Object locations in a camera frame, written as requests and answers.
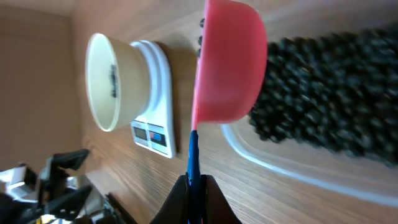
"transparent tray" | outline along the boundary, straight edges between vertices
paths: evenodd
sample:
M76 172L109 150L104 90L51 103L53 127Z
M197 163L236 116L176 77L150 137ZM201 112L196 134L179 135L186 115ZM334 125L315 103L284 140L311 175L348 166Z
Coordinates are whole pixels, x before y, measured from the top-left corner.
M259 10L269 41L356 32L398 21L396 0L301 0ZM264 142L247 117L221 125L221 129L239 155L260 166L325 189L398 207L398 167L391 169L365 158L351 159L295 141Z

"wooden table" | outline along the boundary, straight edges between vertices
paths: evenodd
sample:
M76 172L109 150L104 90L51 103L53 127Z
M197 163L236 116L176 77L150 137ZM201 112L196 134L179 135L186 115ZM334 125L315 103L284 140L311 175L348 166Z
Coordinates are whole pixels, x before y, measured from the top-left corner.
M294 0L247 1L261 13ZM177 177L187 168L190 117L202 0L81 0L73 15L78 96L89 179L103 194L112 192L139 223L158 212ZM277 30L270 25L269 30ZM100 32L125 42L161 43L172 69L174 125L178 154L167 159L136 146L129 127L112 133L96 127L85 93L87 41ZM281 35L274 32L271 38ZM397 223L398 209L364 202L275 175L237 155L214 124L199 127L200 162L213 175L244 223Z

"scale platform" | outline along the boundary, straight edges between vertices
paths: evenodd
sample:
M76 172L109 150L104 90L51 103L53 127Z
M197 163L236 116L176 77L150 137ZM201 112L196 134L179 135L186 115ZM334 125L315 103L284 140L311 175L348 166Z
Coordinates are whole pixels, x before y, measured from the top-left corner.
M134 142L167 158L175 155L172 81L163 50L147 40L130 43L144 56L150 76L150 98L145 112L131 121Z

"scoop handle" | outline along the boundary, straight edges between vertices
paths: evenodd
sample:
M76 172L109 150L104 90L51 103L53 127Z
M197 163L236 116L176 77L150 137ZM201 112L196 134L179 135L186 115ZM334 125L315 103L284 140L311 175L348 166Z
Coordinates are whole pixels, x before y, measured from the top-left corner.
M189 223L201 223L201 184L200 184L200 167L199 167L199 147L198 147L198 132L191 131L188 153L188 181L189 181Z

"scoop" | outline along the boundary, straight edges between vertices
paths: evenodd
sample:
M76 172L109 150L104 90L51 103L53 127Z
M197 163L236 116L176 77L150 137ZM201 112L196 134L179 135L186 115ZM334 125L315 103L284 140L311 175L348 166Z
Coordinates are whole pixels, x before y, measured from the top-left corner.
M200 169L197 127L230 123L248 114L266 71L267 37L260 15L230 0L206 0L205 23L192 109L188 158L190 220L200 223Z

